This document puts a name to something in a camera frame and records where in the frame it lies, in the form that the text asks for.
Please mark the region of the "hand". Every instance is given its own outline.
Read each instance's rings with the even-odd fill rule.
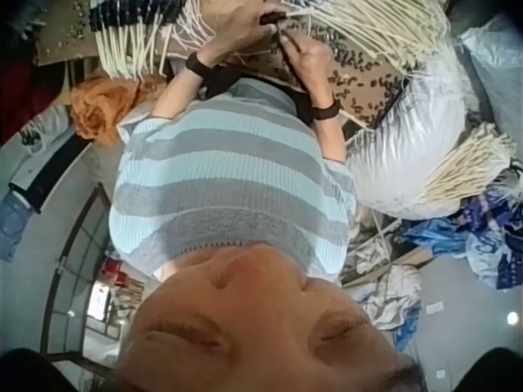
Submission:
[[[240,51],[260,41],[265,36],[275,33],[274,25],[260,26],[260,17],[273,11],[287,11],[279,4],[264,0],[243,0],[234,7],[220,23],[213,43],[227,54]]]
[[[307,88],[313,106],[328,108],[333,103],[333,91],[328,80],[333,62],[331,48],[296,32],[282,33],[281,43],[297,76]]]

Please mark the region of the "striped shirt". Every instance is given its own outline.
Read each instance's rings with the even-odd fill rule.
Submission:
[[[145,274],[195,250],[265,242],[310,276],[341,271],[354,183],[323,159],[294,103],[242,79],[178,118],[149,118],[119,167],[110,233]]]

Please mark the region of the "white bag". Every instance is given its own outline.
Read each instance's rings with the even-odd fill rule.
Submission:
[[[489,96],[498,129],[517,143],[523,160],[523,38],[505,15],[498,15],[461,39]]]
[[[415,75],[380,127],[363,130],[348,144],[358,201],[390,216],[448,216],[459,200],[424,203],[426,179],[465,129],[472,88],[454,49],[446,44]]]

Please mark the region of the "orange cloth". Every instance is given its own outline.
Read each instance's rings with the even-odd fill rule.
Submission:
[[[89,78],[71,93],[76,133],[83,139],[113,145],[118,140],[118,123],[142,102],[156,100],[165,87],[161,77],[147,77],[142,82]]]

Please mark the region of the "black wristwatch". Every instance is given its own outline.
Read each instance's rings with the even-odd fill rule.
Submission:
[[[325,109],[319,109],[319,108],[312,108],[312,118],[314,120],[329,120],[331,118],[335,118],[339,115],[340,109],[342,108],[342,104],[340,104],[339,100],[334,100],[334,103],[330,105],[328,108]]]
[[[194,51],[187,57],[186,68],[193,71],[198,76],[201,76],[203,79],[208,79],[212,75],[212,68],[207,67],[203,64],[196,55]]]

